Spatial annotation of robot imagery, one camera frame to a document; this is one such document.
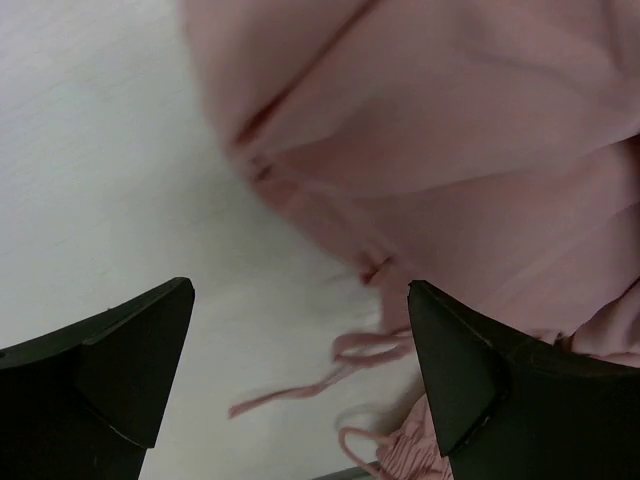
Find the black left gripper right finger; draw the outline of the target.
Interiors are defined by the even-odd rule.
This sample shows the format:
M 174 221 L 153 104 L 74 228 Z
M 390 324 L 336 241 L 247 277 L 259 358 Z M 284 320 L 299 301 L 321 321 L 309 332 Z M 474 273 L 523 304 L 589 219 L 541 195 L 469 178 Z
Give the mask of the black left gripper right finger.
M 408 310 L 455 478 L 638 478 L 637 369 L 565 352 L 424 281 Z

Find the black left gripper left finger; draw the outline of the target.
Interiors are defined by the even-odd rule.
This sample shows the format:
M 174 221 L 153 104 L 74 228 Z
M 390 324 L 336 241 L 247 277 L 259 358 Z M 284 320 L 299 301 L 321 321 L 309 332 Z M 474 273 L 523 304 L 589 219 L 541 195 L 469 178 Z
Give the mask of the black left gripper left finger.
M 136 479 L 154 448 L 194 287 L 171 279 L 1 351 L 4 479 Z

